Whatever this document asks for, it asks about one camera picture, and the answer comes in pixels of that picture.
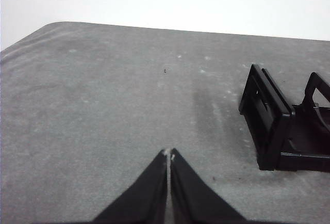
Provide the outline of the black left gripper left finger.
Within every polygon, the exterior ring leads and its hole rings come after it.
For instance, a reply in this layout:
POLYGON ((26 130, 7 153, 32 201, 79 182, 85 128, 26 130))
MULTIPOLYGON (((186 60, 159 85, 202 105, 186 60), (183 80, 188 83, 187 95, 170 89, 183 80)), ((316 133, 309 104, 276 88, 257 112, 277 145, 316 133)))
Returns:
POLYGON ((167 190, 167 155, 161 150, 136 181, 93 222, 164 223, 167 190))

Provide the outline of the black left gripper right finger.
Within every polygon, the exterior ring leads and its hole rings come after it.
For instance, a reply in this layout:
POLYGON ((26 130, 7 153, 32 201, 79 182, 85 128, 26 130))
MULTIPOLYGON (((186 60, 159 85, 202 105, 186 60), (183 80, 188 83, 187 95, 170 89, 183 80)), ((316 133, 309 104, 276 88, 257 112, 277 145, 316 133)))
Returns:
POLYGON ((171 151, 171 196, 175 223, 246 223, 217 195, 177 149, 171 151))

